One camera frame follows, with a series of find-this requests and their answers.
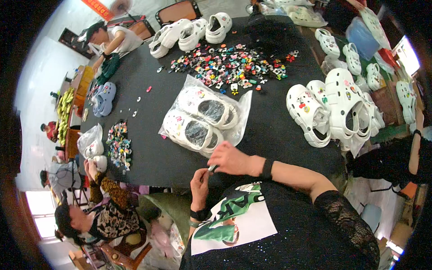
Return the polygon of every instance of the black watch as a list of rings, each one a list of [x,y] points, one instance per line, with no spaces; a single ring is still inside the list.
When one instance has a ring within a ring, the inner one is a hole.
[[[418,129],[416,129],[416,130],[414,131],[414,135],[416,135],[416,134],[419,134],[420,137],[422,136],[422,132],[421,132],[420,130],[418,130]]]
[[[203,220],[207,219],[208,213],[209,213],[209,211],[205,210],[205,209],[197,211],[197,212],[191,210],[191,218],[194,218],[198,221],[203,221]]]
[[[272,159],[266,159],[264,162],[263,172],[260,174],[260,178],[264,180],[271,180],[271,167],[273,167],[274,160]]]

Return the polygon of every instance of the black lace sleeve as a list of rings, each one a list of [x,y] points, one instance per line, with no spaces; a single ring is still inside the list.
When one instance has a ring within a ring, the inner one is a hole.
[[[378,269],[380,253],[377,240],[369,225],[349,201],[338,191],[326,191],[314,203],[318,212],[324,215],[349,241],[367,258],[370,269]]]

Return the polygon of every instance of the green fabric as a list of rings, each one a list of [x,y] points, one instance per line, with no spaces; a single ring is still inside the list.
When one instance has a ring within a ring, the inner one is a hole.
[[[214,229],[203,225],[194,235],[194,239],[232,242],[234,239],[234,230],[234,225],[219,226]]]
[[[173,193],[155,193],[140,195],[138,215],[149,219],[148,209],[155,206],[164,210],[174,220],[180,232],[185,247],[189,239],[189,219],[191,211],[191,200],[187,196],[176,195]]]
[[[254,185],[251,191],[261,189],[261,185]],[[220,219],[198,227],[194,235],[194,239],[201,240],[216,240],[216,241],[229,241],[232,242],[234,237],[234,225],[221,225],[224,221],[232,219],[236,216],[243,215],[249,209],[249,206],[254,203],[254,197],[261,194],[261,192],[249,192],[247,195],[235,199],[224,200],[220,206],[220,212],[227,212],[227,205],[230,206],[232,215],[226,215]]]
[[[111,58],[105,59],[102,63],[102,74],[98,77],[98,85],[104,85],[120,66],[120,56],[117,53],[112,53],[109,56]]]

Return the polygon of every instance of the pile of shoe charms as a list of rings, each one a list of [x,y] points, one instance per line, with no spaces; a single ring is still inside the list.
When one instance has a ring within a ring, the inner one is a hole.
[[[249,88],[255,86],[257,91],[262,89],[268,79],[287,78],[287,64],[298,57],[299,51],[291,52],[285,59],[265,59],[262,53],[254,49],[247,49],[246,45],[238,44],[227,48],[214,49],[208,45],[198,44],[197,48],[171,62],[171,72],[189,72],[205,83],[208,87],[216,85],[216,88],[224,94],[231,90],[233,95],[238,94],[240,87]]]
[[[127,139],[126,122],[120,120],[117,124],[111,127],[108,131],[108,139],[106,143],[110,150],[108,156],[117,168],[124,166],[127,171],[130,171],[130,162],[132,149],[130,148],[131,140]]]

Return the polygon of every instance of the plastic container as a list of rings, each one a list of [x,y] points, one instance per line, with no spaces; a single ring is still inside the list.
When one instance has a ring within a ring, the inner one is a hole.
[[[374,39],[372,33],[360,17],[353,19],[345,34],[348,42],[356,45],[360,57],[367,61],[370,61],[380,48],[379,43]]]

